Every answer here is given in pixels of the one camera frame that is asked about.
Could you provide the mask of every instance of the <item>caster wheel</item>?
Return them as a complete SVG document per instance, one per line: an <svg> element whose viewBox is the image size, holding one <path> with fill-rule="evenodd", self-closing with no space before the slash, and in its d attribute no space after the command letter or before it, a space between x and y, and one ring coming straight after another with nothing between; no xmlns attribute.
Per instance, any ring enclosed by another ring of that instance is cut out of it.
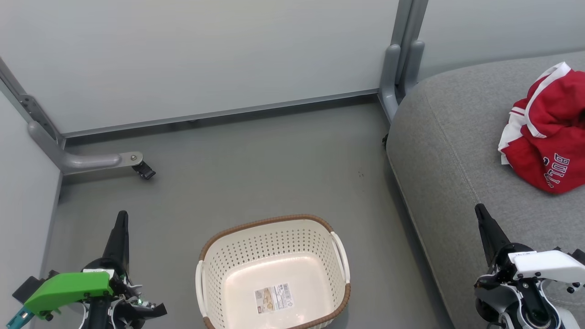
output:
<svg viewBox="0 0 585 329"><path fill-rule="evenodd" d="M152 168L144 161L140 162L140 164L137 164L136 166L132 166L132 169L134 169L134 171L138 173L140 177L146 180L151 179L152 176L156 174L156 172L152 170Z"/></svg>
<svg viewBox="0 0 585 329"><path fill-rule="evenodd" d="M384 145L384 149L386 149L387 142L388 142L388 134L386 134L386 136L384 136L384 138L382 139L382 145Z"/></svg>

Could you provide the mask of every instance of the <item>metal bracket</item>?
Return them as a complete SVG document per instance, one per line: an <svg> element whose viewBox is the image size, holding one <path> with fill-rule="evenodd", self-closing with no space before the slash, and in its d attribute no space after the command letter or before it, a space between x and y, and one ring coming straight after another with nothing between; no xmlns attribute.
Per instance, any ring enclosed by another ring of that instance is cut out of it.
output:
<svg viewBox="0 0 585 329"><path fill-rule="evenodd" d="M404 63L404 71L398 84L399 92L407 95L418 83L418 70L421 68L422 53L425 50L425 43L421 40L414 40L410 45L410 52Z"/></svg>
<svg viewBox="0 0 585 329"><path fill-rule="evenodd" d="M144 179L150 179L156 173L144 162L140 152L72 155L62 150L40 123L29 122L28 131L30 137L65 175L120 167L132 167Z"/></svg>
<svg viewBox="0 0 585 329"><path fill-rule="evenodd" d="M49 117L44 113L39 102L28 95L25 89L20 85L14 74L10 71L6 63L0 58L0 80L8 87L8 90L16 97L16 100L21 104L26 113L19 111L27 122L37 121L41 124L49 136L59 145L63 144L63 136L59 133L55 125L51 122Z"/></svg>
<svg viewBox="0 0 585 329"><path fill-rule="evenodd" d="M43 109L33 96L21 94L16 96L16 99L22 104L22 107L25 108L30 117L38 122L53 140L57 141L58 144L63 142L63 137L58 132L55 125L53 125L49 117L45 115Z"/></svg>
<svg viewBox="0 0 585 329"><path fill-rule="evenodd" d="M380 77L380 92L378 93L378 97L390 122L392 122L396 111L398 111L395 82L399 58L400 45L391 44L386 49L384 64L382 66L382 76Z"/></svg>

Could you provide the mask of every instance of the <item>basket handle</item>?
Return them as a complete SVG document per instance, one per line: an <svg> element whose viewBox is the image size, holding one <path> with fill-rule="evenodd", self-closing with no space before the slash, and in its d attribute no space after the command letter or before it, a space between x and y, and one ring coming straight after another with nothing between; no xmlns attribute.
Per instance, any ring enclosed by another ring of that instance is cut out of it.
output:
<svg viewBox="0 0 585 329"><path fill-rule="evenodd" d="M207 317L207 310L205 309L205 300L203 299L203 261L197 263L195 270L195 293L197 294L197 304L199 304L199 312L203 317Z"/></svg>
<svg viewBox="0 0 585 329"><path fill-rule="evenodd" d="M343 247L343 243L341 243L341 239L335 232L331 231L331 236L333 237L336 246L335 252L341 260L343 278L345 279L345 283L349 283L349 262L347 261L347 254L345 254L345 248Z"/></svg>

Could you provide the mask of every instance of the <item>gray floor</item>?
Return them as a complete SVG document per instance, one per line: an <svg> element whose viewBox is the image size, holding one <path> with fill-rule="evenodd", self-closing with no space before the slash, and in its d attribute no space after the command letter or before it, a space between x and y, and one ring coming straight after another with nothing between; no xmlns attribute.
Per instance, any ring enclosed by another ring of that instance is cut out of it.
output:
<svg viewBox="0 0 585 329"><path fill-rule="evenodd" d="M194 272L204 243L242 223L310 213L339 234L352 270L349 306L332 329L451 328L380 143L387 128L377 100L362 97L72 140L80 154L142 151L158 173L67 179L46 269L77 271L99 257L127 210L131 277L168 310L145 328L203 329ZM79 323L65 309L36 328Z"/></svg>

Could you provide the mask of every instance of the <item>metal frame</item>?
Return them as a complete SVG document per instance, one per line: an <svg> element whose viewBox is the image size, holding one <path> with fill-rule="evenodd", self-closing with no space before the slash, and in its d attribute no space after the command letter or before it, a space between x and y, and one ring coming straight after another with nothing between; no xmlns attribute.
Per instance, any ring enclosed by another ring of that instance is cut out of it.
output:
<svg viewBox="0 0 585 329"><path fill-rule="evenodd" d="M6 94L6 97L12 105L25 121L28 122L30 137L63 174L132 167L144 179L149 179L154 176L155 172L143 161L143 155L140 152L87 156L72 155L65 152L66 139L63 138L49 117L43 112L43 109L35 98L26 93L25 89L1 58L0 80L6 86L6 89L2 88L0 91Z"/></svg>
<svg viewBox="0 0 585 329"><path fill-rule="evenodd" d="M325 101L342 100L344 98L352 98L352 97L358 97L358 96L364 96L364 95L374 95L377 93L378 93L378 89L368 89L368 90L361 90L361 91L354 91L354 92L346 92L344 94L306 98L304 100L288 101L288 102L266 104L266 105L258 105L258 106L238 108L238 109L228 109L225 111L218 111L218 112L211 112L211 113L176 116L174 118L135 122L133 124L109 126L109 127L95 128L95 129L89 129L89 130L84 130L84 131L67 132L67 133L64 133L63 136L65 138L73 138L73 137L97 135L99 133L123 131L123 130L128 130L128 129L144 128L144 127L150 127L150 126L175 124L178 122L187 122L187 121L194 121L194 120L207 119L207 118L216 118L218 116L225 116L225 115L232 115L232 114L243 114L243 113L256 112L256 111L264 111L264 110L268 110L268 109L292 107L292 106L297 106L297 105L305 105L305 104L312 104L312 103L325 102Z"/></svg>
<svg viewBox="0 0 585 329"><path fill-rule="evenodd" d="M428 0L401 0L380 78L380 102L392 123L400 99L417 84L425 43L418 40Z"/></svg>

